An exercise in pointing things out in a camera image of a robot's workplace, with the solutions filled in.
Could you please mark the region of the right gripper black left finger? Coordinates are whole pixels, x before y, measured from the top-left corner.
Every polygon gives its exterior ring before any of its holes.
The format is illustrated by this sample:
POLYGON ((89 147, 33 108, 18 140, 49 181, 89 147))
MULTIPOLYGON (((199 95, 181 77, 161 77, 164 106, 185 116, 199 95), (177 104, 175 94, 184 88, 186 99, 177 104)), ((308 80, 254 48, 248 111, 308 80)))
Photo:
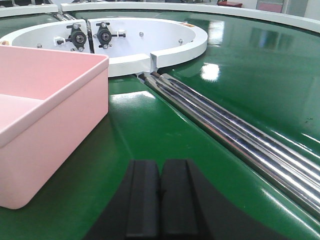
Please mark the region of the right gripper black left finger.
POLYGON ((116 193, 85 240, 157 240, 160 176, 154 160, 132 160, 116 193))

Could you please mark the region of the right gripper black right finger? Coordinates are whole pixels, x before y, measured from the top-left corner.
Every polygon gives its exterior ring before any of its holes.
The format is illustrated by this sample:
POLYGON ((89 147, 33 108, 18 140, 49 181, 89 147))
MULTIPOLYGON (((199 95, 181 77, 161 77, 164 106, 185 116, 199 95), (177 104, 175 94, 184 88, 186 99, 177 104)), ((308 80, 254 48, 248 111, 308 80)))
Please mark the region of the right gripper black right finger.
POLYGON ((192 160, 168 159, 161 173, 164 240, 284 240, 231 203, 192 160))

